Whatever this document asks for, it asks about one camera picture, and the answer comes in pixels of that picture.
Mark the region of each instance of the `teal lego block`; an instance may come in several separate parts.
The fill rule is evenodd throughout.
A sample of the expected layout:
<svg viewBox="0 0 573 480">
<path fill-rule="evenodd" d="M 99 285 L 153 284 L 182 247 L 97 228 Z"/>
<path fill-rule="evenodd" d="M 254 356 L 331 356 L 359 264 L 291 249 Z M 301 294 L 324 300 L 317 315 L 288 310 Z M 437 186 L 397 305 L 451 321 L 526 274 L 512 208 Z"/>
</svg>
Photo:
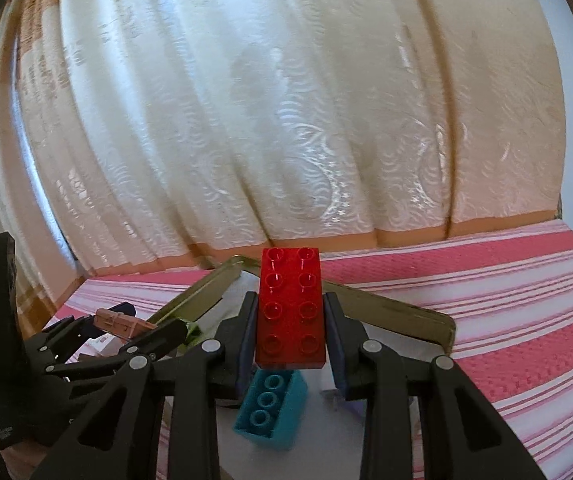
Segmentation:
<svg viewBox="0 0 573 480">
<path fill-rule="evenodd" d="M 290 449 L 308 387 L 299 370 L 258 370 L 233 431 L 259 446 Z"/>
</svg>

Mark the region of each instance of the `red lego block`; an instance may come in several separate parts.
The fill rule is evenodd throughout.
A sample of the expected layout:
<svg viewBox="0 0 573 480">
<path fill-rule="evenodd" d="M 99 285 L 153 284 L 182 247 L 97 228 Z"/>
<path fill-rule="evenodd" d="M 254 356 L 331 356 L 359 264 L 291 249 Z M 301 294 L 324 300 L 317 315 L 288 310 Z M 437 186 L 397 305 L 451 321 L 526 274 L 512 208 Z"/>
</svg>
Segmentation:
<svg viewBox="0 0 573 480">
<path fill-rule="evenodd" d="M 319 251 L 262 253 L 255 361 L 261 368 L 322 368 L 326 362 Z"/>
</svg>

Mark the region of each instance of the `pink striped fabric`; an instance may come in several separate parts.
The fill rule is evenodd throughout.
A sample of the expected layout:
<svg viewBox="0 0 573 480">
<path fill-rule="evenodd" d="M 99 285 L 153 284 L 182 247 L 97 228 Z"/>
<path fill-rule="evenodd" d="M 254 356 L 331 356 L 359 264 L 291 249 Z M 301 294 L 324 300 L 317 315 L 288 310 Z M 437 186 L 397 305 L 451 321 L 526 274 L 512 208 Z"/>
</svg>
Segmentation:
<svg viewBox="0 0 573 480">
<path fill-rule="evenodd" d="M 453 357 L 549 480 L 573 476 L 573 232 L 566 224 L 334 256 L 322 262 L 322 272 L 452 316 L 458 325 Z M 204 273 L 87 280 L 54 320 L 120 301 L 146 318 Z M 415 477 L 423 478 L 419 439 L 414 450 Z"/>
</svg>

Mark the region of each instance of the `olive green tray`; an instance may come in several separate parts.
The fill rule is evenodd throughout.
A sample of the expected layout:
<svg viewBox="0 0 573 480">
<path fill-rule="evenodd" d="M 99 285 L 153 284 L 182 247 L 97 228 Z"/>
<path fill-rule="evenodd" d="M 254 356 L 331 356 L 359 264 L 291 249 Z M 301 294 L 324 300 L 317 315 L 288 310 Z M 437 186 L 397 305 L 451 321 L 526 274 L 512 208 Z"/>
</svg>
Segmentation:
<svg viewBox="0 0 573 480">
<path fill-rule="evenodd" d="M 233 256 L 184 292 L 173 298 L 148 321 L 159 324 L 169 317 L 197 321 L 220 301 L 227 288 L 245 270 L 260 275 L 260 261 Z M 415 339 L 440 345 L 450 354 L 455 340 L 455 321 L 446 314 L 391 300 L 337 283 L 322 281 L 324 292 L 335 292 L 348 317 Z"/>
</svg>

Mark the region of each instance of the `curtain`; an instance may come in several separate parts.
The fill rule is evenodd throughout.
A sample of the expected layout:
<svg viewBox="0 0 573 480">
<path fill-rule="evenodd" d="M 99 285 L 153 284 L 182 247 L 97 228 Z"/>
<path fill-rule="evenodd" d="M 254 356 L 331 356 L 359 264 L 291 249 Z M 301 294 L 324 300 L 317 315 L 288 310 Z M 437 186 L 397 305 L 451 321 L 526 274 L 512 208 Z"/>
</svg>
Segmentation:
<svg viewBox="0 0 573 480">
<path fill-rule="evenodd" d="M 20 108 L 91 274 L 554 217 L 537 0 L 22 0 Z"/>
<path fill-rule="evenodd" d="M 31 183 L 13 91 L 15 38 L 23 0 L 10 0 L 0 15 L 0 232 L 15 238 L 18 320 L 24 336 L 41 330 L 80 277 L 70 253 L 53 235 Z"/>
</svg>

